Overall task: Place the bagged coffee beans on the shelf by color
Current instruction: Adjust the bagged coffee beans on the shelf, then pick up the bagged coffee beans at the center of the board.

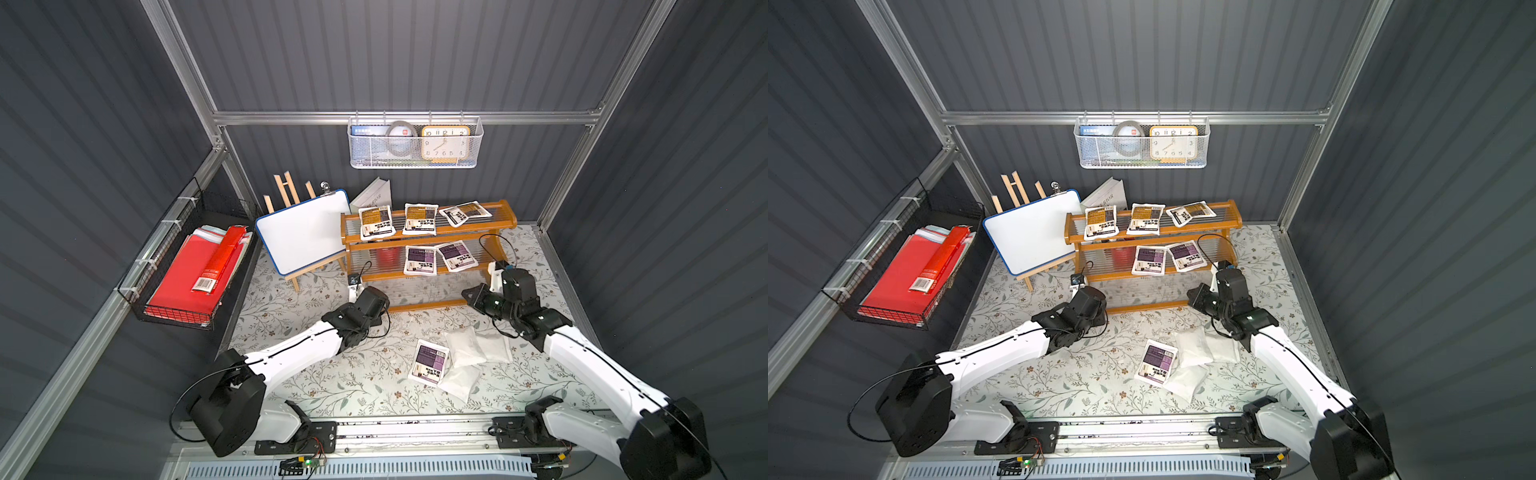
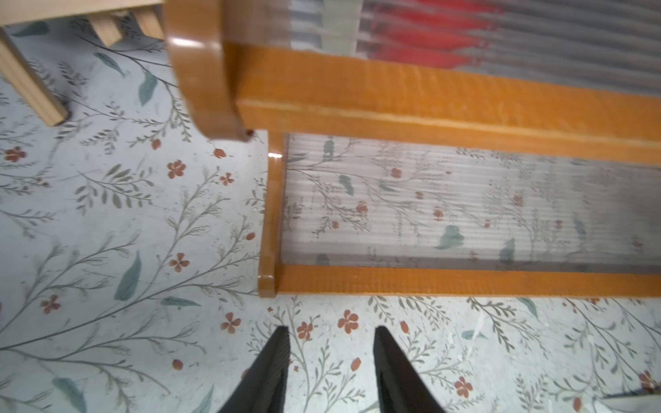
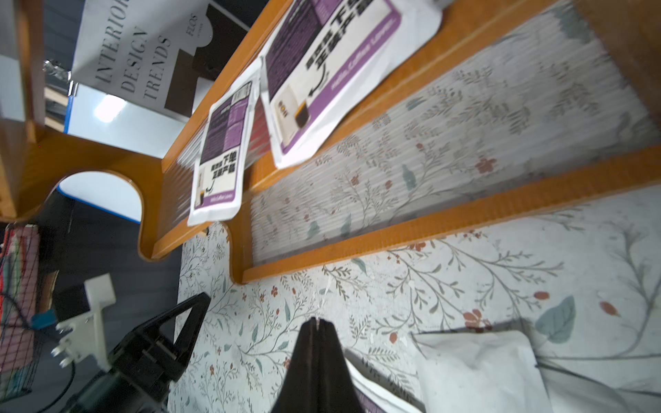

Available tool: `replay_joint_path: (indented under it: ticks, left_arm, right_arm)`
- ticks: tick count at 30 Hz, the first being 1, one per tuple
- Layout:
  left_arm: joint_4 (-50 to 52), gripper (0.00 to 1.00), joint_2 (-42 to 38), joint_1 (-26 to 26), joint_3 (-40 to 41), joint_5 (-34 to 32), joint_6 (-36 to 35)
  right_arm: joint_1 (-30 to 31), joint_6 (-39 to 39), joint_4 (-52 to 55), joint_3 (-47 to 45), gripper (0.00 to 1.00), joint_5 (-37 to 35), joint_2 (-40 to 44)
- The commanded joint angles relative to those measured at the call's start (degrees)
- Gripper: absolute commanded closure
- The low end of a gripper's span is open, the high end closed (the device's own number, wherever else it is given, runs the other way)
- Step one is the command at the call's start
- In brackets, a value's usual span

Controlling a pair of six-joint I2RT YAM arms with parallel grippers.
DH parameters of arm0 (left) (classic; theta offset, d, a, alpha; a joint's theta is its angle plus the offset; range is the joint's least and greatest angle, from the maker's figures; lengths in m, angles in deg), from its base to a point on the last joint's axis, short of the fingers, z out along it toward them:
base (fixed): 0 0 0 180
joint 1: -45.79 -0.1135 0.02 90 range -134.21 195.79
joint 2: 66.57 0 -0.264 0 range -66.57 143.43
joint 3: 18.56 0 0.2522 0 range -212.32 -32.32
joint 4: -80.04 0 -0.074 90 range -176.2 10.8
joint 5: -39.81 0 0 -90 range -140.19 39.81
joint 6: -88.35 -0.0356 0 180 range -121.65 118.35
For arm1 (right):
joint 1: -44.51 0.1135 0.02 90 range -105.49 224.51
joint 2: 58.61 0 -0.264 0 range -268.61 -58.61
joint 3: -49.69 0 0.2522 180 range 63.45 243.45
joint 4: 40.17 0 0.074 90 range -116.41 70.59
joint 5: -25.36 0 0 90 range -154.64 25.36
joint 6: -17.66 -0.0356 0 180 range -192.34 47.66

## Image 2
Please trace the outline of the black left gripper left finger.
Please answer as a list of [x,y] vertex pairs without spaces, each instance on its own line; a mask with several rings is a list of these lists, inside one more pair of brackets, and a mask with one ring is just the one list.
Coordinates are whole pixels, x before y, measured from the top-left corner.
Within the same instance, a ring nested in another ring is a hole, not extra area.
[[284,412],[289,356],[288,328],[279,326],[219,413]]

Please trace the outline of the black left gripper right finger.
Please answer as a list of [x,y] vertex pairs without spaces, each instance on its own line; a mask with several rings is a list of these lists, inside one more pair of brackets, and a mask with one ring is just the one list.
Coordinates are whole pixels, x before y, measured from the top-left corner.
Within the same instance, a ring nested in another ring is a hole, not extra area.
[[385,326],[375,329],[374,358],[380,412],[444,413]]

